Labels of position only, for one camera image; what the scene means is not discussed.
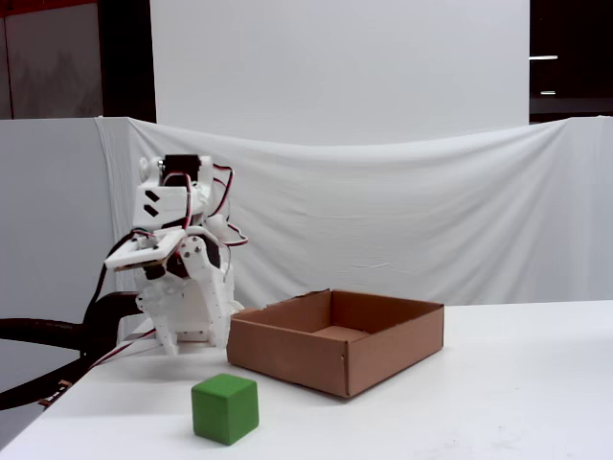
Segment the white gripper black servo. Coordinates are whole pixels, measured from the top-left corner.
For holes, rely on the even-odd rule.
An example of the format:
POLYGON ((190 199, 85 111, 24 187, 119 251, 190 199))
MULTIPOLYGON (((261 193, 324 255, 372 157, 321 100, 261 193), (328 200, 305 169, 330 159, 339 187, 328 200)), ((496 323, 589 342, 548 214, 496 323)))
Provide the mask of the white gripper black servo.
MULTIPOLYGON (((172 251, 166 250, 162 256, 149 255, 177 231, 177 228, 170 231, 141 230, 141 248, 148 252, 148 259, 142 262, 145 278, 153 281, 172 276, 173 281, 193 282, 204 302, 207 340, 217 348, 225 348, 231 327, 229 244, 206 228, 189 228, 183 231, 180 241, 173 239, 172 251)), ((140 288, 137 306, 152 321, 164 351, 168 355, 177 355, 180 337, 190 328, 185 287, 146 285, 140 288)))

